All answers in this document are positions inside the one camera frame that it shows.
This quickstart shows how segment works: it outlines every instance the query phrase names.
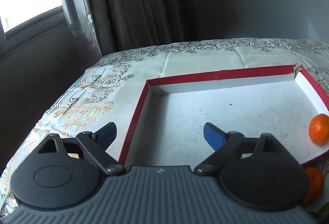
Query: dark curtain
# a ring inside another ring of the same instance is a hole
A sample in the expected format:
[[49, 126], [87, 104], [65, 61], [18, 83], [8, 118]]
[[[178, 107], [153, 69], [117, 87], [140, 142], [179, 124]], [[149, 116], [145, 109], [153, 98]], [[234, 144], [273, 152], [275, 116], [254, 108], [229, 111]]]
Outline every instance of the dark curtain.
[[62, 1], [83, 58], [196, 37], [190, 0]]

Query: orange fruit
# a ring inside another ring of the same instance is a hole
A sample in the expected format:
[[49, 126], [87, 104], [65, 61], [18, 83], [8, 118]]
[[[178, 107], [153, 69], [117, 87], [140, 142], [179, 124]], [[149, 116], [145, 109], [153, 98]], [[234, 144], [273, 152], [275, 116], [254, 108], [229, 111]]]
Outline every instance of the orange fruit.
[[310, 121], [310, 139], [316, 145], [323, 145], [329, 141], [329, 116], [319, 114]]
[[311, 202], [313, 202], [321, 193], [323, 188], [324, 177], [322, 175], [322, 172], [317, 168], [308, 167], [305, 168], [305, 170], [310, 181], [310, 187], [307, 191], [302, 205], [307, 206]]

